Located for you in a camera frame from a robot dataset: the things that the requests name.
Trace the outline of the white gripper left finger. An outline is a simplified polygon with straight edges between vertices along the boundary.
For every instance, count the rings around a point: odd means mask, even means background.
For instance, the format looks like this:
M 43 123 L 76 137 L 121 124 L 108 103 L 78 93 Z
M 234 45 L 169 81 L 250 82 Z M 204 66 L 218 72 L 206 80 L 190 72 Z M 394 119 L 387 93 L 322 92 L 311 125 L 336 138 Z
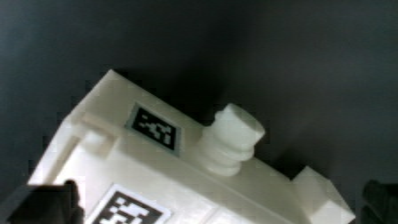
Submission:
M 0 202 L 0 224 L 83 224 L 76 183 L 25 185 Z

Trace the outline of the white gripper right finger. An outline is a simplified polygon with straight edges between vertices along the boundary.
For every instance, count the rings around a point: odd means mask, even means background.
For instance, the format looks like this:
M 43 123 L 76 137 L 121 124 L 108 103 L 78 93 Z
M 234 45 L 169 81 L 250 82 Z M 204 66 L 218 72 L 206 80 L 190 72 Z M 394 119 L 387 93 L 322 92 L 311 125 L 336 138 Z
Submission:
M 398 224 L 398 183 L 370 180 L 362 189 L 361 224 Z

